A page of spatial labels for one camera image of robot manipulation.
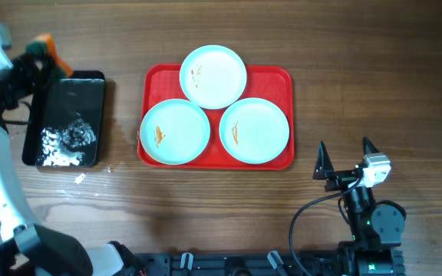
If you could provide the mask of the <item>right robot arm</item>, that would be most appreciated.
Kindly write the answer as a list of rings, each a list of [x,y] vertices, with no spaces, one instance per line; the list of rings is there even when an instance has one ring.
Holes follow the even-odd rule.
[[[313,178],[325,180],[327,192],[341,192],[339,207],[346,214],[352,241],[341,241],[334,251],[317,254],[317,275],[405,274],[401,245],[406,212],[396,202],[377,201],[372,188],[391,172],[391,161],[365,136],[364,156],[353,169],[336,171],[324,143],[320,143]]]

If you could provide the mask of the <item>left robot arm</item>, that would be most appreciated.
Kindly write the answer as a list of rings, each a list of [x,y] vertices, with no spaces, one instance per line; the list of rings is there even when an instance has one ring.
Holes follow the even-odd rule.
[[[7,126],[2,114],[29,94],[45,95],[55,83],[55,63],[23,54],[0,70],[0,275],[145,275],[148,270],[127,247],[110,241],[86,249],[76,238],[41,225],[35,218],[12,162]]]

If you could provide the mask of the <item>orange green sponge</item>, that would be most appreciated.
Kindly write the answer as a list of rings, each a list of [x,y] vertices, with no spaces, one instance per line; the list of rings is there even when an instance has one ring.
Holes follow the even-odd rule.
[[[25,47],[25,53],[41,63],[41,69],[49,73],[51,79],[60,80],[71,77],[73,68],[59,57],[51,34],[40,34]]]

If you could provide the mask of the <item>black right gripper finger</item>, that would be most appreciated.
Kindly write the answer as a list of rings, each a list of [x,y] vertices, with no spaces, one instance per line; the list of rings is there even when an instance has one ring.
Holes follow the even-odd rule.
[[[318,155],[312,178],[315,180],[325,180],[333,177],[334,167],[328,155],[328,151],[323,141],[319,143]]]
[[[362,138],[362,146],[363,146],[364,155],[379,153],[379,150],[374,146],[374,144],[367,136],[364,136]]]

